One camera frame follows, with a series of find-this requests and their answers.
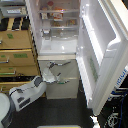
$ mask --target white refrigerator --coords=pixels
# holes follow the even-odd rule
[[[87,106],[98,115],[128,63],[125,5],[121,0],[25,1],[38,55],[74,55]],[[61,9],[44,8],[49,1]],[[66,19],[75,19],[76,23],[53,26],[55,19],[41,17],[48,13],[61,14],[63,19],[59,23]]]

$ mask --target shelf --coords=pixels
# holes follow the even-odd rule
[[[63,20],[62,21],[64,21],[64,20],[77,20],[78,19],[78,17],[63,17]],[[54,17],[48,17],[48,19],[42,19],[42,20],[52,20],[52,21],[54,21]]]
[[[73,25],[73,26],[62,26],[62,27],[42,27],[42,29],[51,29],[51,30],[75,30],[78,29],[78,25]]]
[[[79,12],[79,9],[66,9],[66,10],[39,10],[38,13],[71,13]]]

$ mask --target black floor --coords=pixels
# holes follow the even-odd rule
[[[78,92],[77,99],[37,101],[13,114],[9,128],[37,128],[45,125],[79,125],[82,128],[93,128],[90,116],[93,115],[86,107],[85,94]]]

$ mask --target open refrigerator door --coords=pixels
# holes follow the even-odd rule
[[[120,0],[116,4],[115,0],[81,1],[76,60],[87,106],[95,115],[102,110],[128,62],[126,21],[127,9]]]

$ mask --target label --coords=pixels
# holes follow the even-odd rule
[[[14,58],[28,58],[26,53],[13,54]]]
[[[21,8],[21,14],[22,14],[22,15],[26,15],[26,14],[27,14],[25,7],[22,7],[22,8]]]
[[[8,68],[9,70],[13,69],[13,68]]]
[[[13,39],[13,35],[12,34],[7,34],[9,39]]]
[[[6,56],[5,55],[1,55],[1,58],[6,58]]]
[[[20,9],[13,9],[13,10],[7,10],[9,14],[20,14],[21,10]]]
[[[94,65],[92,58],[90,58],[90,67],[92,69],[92,74],[93,74],[93,77],[94,77],[95,82],[96,82],[98,79],[98,75],[97,75],[96,68],[95,68],[95,65]]]
[[[120,77],[118,78],[117,82],[116,82],[116,86],[119,88],[122,84],[122,82],[124,81],[125,77],[127,76],[128,72],[126,69],[123,70],[122,74],[120,75]]]

